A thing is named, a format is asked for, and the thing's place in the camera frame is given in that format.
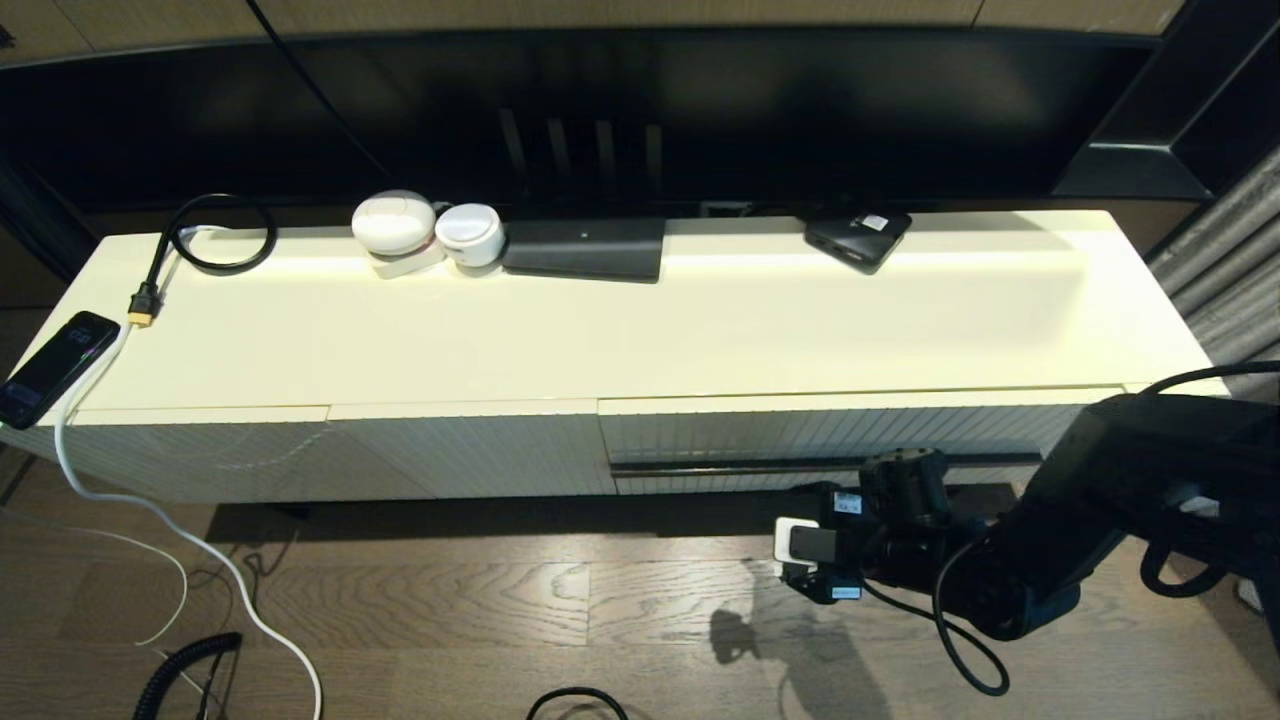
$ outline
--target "wooden floor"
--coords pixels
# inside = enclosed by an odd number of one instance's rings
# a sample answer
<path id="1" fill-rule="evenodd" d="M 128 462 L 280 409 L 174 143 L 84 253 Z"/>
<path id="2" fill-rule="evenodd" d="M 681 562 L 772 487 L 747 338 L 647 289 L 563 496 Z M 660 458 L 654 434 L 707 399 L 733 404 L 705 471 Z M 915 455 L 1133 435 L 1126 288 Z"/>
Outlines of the wooden floor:
<path id="1" fill-rule="evenodd" d="M 311 716 L 302 667 L 250 629 L 210 560 L 141 510 L 73 496 L 54 465 L 0 452 L 0 487 L 19 475 L 9 509 L 128 533 L 188 564 L 188 609 L 156 646 L 246 632 L 234 673 L 220 673 L 225 717 Z M 1075 612 L 995 643 L 1014 685 L 992 700 L 956 675 L 928 623 L 874 600 L 818 607 L 780 585 L 762 502 L 343 505 L 305 521 L 256 507 L 174 514 L 252 571 L 262 616 L 315 660 L 330 720 L 520 719 L 568 684 L 613 693 L 639 720 L 1280 716 L 1262 620 L 1225 584 L 1201 600 L 1147 593 L 1140 543 L 1085 583 Z M 150 553 L 0 514 L 0 717 L 131 716 L 160 662 L 132 643 L 178 594 L 177 571 Z M 192 717 L 197 697 L 174 685 L 163 716 Z M 564 700 L 541 717 L 609 715 Z"/>

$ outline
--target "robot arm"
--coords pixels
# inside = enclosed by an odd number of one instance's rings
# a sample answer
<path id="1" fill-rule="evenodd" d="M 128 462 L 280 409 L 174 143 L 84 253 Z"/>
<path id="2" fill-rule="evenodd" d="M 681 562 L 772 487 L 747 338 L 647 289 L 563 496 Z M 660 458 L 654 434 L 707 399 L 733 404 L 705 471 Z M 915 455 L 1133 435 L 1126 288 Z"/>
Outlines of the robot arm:
<path id="1" fill-rule="evenodd" d="M 1193 597 L 1226 573 L 1253 579 L 1280 650 L 1276 407 L 1155 393 L 1091 405 L 991 527 L 950 511 L 945 473 L 941 452 L 902 450 L 870 459 L 860 488 L 813 487 L 823 495 L 817 523 L 780 519 L 783 582 L 815 602 L 855 596 L 868 580 L 927 593 L 936 611 L 1012 641 L 1073 610 L 1080 582 L 1133 534 L 1149 543 L 1140 578 L 1158 594 Z M 1184 511 L 1193 500 L 1216 505 L 1216 516 Z M 1166 584 L 1170 552 L 1208 568 Z M 957 666 L 988 694 L 1007 689 Z"/>

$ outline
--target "label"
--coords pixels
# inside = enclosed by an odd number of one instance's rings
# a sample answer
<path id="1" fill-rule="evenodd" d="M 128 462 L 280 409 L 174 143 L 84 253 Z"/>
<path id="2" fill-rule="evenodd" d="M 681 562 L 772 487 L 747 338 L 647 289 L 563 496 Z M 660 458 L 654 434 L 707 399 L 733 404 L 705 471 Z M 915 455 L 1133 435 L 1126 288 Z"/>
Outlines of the label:
<path id="1" fill-rule="evenodd" d="M 836 493 L 836 512 L 863 514 L 863 496 L 851 492 Z"/>
<path id="2" fill-rule="evenodd" d="M 872 213 L 863 215 L 863 219 L 859 222 L 861 222 L 864 225 L 872 228 L 876 232 L 879 232 L 888 225 L 888 218 L 881 218 L 879 215 Z"/>

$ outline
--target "phone screen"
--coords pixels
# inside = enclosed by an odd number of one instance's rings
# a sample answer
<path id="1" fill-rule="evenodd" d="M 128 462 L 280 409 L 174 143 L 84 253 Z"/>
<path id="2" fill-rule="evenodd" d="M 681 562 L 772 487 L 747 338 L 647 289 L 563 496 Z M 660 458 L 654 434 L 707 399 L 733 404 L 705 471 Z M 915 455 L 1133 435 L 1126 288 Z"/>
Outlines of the phone screen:
<path id="1" fill-rule="evenodd" d="M 24 429 L 110 347 L 120 327 L 92 313 L 78 313 L 0 387 L 0 420 Z"/>

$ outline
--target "gray curtain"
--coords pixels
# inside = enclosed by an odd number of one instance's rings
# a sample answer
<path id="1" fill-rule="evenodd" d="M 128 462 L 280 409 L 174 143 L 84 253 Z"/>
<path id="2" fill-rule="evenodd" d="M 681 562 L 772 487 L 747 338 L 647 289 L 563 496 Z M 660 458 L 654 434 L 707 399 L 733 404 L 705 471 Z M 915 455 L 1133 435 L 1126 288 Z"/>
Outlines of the gray curtain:
<path id="1" fill-rule="evenodd" d="M 1280 147 L 1153 258 L 1151 272 L 1213 364 L 1280 360 Z M 1280 397 L 1274 375 L 1226 384 L 1235 397 Z"/>

